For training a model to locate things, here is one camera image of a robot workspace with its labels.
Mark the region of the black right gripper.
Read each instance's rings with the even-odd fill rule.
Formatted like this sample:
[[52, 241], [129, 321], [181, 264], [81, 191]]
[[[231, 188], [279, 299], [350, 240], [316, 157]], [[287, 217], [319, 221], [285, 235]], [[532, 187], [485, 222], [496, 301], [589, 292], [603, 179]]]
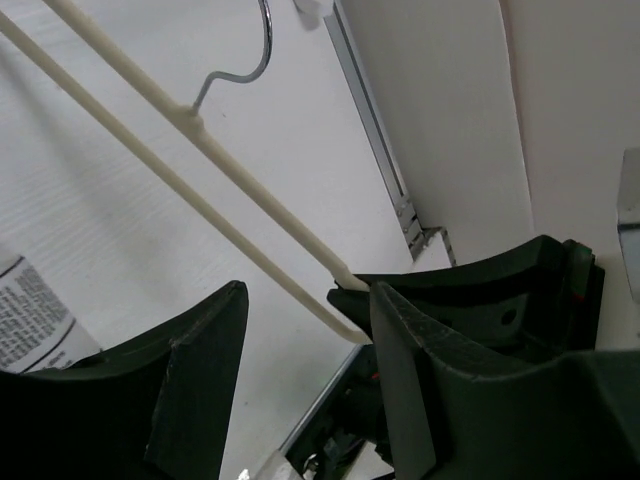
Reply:
[[604, 273], [575, 241], [539, 236], [449, 269], [368, 274], [366, 292], [336, 287], [329, 303], [372, 341], [370, 295], [386, 284], [415, 308], [478, 344], [532, 365], [594, 351]]

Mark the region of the newspaper print trousers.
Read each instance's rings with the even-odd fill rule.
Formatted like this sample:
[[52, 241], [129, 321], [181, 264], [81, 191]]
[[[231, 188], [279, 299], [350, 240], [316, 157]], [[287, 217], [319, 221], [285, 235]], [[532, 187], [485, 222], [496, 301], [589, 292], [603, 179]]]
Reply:
[[65, 369], [102, 351], [23, 256], [1, 256], [1, 369]]

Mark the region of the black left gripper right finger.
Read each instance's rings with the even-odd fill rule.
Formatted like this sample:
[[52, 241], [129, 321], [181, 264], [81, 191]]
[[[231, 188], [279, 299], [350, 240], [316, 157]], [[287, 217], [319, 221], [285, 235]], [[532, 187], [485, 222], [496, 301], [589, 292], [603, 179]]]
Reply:
[[635, 479], [639, 354], [579, 351], [532, 365], [370, 295], [399, 479]]

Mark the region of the beige clothes hanger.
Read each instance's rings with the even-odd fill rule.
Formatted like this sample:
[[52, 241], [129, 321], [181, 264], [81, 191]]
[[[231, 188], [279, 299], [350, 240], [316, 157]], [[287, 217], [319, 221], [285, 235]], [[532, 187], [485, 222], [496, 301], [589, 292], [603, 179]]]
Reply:
[[[50, 1], [48, 7], [85, 41], [142, 98], [153, 106], [179, 133], [210, 160], [264, 213], [319, 262], [342, 287], [352, 291], [368, 291], [368, 285], [351, 273], [344, 263], [301, 220], [279, 202], [248, 170], [226, 151], [207, 131], [199, 110], [211, 84], [218, 80], [246, 84], [257, 79], [269, 63], [272, 45], [271, 14], [267, 2], [259, 4], [263, 16], [264, 48], [259, 65], [248, 75], [228, 72], [207, 75], [192, 105], [174, 101], [138, 64], [127, 56], [93, 20], [70, 1]], [[116, 140], [136, 156], [161, 181], [187, 202], [211, 226], [218, 230], [259, 269], [297, 300], [318, 320], [342, 339], [366, 345], [369, 336], [344, 324], [301, 285], [269, 259], [255, 244], [237, 230], [201, 195], [191, 188], [120, 120], [93, 97], [75, 78], [37, 45], [7, 15], [1, 17], [2, 34], [83, 110], [93, 117]]]

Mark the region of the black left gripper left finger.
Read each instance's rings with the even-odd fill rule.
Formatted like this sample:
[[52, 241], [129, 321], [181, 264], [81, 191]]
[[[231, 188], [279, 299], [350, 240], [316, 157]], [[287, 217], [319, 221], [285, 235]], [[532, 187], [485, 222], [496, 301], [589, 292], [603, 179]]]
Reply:
[[1, 377], [5, 479], [215, 479], [249, 310], [234, 280], [66, 369]]

